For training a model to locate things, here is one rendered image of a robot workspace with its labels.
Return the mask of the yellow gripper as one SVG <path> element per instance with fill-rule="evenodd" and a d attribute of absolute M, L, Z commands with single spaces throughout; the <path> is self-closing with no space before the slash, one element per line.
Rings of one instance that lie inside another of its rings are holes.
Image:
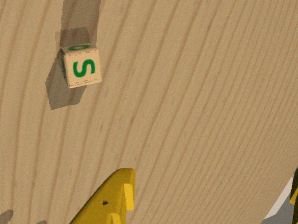
<path fill-rule="evenodd" d="M 118 169 L 100 185 L 69 224 L 126 224 L 126 212 L 134 209 L 134 198 L 135 170 Z M 295 204 L 292 224 L 298 224 L 298 168 L 289 202 Z"/>

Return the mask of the beige letter block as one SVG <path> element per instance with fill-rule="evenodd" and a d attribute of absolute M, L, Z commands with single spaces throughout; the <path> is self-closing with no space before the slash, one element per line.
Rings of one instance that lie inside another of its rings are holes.
<path fill-rule="evenodd" d="M 60 48 L 64 79 L 69 88 L 102 81 L 100 49 L 91 43 Z"/>

